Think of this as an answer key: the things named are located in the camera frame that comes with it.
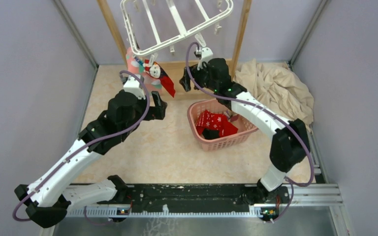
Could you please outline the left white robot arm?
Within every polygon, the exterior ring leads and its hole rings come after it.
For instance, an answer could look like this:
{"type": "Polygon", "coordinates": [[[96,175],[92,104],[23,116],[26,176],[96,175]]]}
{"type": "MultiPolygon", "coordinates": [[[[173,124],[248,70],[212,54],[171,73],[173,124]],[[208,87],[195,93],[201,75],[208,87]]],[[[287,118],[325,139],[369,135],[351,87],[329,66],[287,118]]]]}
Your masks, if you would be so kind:
{"type": "Polygon", "coordinates": [[[130,203],[128,186],[117,175],[76,189],[69,186],[89,165],[123,143],[140,122],[164,119],[166,108],[156,91],[140,98],[124,90],[117,93],[50,170],[35,182],[15,188],[20,204],[26,206],[27,219],[49,228],[73,210],[91,204],[130,203]]]}

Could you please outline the pink plastic laundry basket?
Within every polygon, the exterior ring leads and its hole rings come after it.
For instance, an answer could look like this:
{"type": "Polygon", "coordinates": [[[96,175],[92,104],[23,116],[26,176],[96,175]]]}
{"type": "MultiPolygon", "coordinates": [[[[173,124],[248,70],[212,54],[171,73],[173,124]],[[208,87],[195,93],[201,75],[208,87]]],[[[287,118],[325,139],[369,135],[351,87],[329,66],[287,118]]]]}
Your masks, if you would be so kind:
{"type": "Polygon", "coordinates": [[[215,99],[191,104],[189,126],[204,151],[214,151],[243,143],[258,130],[250,121],[230,111],[215,99]]]}

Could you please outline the red plain sock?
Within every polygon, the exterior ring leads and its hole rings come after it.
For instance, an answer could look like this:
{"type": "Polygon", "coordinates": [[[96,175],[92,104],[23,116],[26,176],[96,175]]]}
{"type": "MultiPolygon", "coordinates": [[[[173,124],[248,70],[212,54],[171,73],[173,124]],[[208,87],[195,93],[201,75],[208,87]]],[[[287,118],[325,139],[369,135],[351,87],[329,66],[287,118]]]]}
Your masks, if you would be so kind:
{"type": "Polygon", "coordinates": [[[220,137],[234,135],[238,132],[238,128],[228,120],[224,120],[220,125],[220,137]]]}

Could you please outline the red patterned sock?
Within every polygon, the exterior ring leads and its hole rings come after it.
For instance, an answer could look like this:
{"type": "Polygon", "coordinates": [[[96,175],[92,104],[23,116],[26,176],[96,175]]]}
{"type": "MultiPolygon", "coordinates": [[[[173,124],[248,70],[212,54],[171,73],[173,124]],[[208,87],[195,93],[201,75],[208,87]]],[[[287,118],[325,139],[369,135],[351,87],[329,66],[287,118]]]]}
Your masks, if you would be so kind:
{"type": "Polygon", "coordinates": [[[205,129],[221,131],[224,124],[228,122],[228,117],[224,114],[211,113],[208,110],[203,111],[195,122],[195,128],[198,135],[201,135],[205,129]]]}

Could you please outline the pink sock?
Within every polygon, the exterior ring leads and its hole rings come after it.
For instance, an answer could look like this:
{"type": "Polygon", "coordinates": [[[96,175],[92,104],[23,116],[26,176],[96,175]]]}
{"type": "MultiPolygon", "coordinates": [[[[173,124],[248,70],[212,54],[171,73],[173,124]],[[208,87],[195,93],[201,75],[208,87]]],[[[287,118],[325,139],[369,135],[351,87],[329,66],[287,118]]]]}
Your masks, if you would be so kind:
{"type": "Polygon", "coordinates": [[[153,79],[145,72],[145,69],[135,59],[135,55],[130,47],[126,51],[126,65],[127,70],[135,75],[140,75],[149,91],[161,91],[162,85],[159,80],[153,79]]]}

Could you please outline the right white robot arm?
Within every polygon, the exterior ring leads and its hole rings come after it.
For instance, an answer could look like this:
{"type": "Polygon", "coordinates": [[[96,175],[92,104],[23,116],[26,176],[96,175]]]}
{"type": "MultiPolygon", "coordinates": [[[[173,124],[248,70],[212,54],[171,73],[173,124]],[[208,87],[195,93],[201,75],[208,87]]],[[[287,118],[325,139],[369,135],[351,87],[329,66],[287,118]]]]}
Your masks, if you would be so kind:
{"type": "Polygon", "coordinates": [[[215,58],[197,65],[185,65],[180,84],[185,91],[196,89],[213,96],[229,110],[246,118],[271,139],[271,165],[258,181],[258,198],[271,202],[277,188],[287,179],[288,172],[304,158],[311,158],[304,122],[277,115],[257,101],[241,84],[232,81],[225,59],[215,58]]]}

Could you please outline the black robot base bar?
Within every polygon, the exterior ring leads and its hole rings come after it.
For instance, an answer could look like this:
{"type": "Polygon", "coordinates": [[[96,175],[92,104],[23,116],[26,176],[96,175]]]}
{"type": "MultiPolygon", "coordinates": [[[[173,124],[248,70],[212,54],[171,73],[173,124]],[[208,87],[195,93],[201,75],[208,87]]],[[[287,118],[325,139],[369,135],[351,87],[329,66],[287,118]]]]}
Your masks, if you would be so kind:
{"type": "Polygon", "coordinates": [[[108,218],[258,218],[275,220],[291,202],[290,188],[270,193],[256,184],[134,184],[122,202],[111,200],[70,212],[68,217],[108,218]]]}

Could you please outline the striped maroon purple sock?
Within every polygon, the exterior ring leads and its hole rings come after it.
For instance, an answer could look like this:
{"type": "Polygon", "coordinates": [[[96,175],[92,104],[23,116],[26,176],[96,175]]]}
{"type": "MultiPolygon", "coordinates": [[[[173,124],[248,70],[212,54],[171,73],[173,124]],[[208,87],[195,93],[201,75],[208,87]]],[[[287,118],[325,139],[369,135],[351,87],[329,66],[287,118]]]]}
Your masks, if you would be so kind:
{"type": "Polygon", "coordinates": [[[227,119],[228,119],[229,122],[235,122],[239,118],[239,115],[236,114],[233,111],[227,110],[227,111],[224,112],[224,114],[227,116],[227,119]]]}

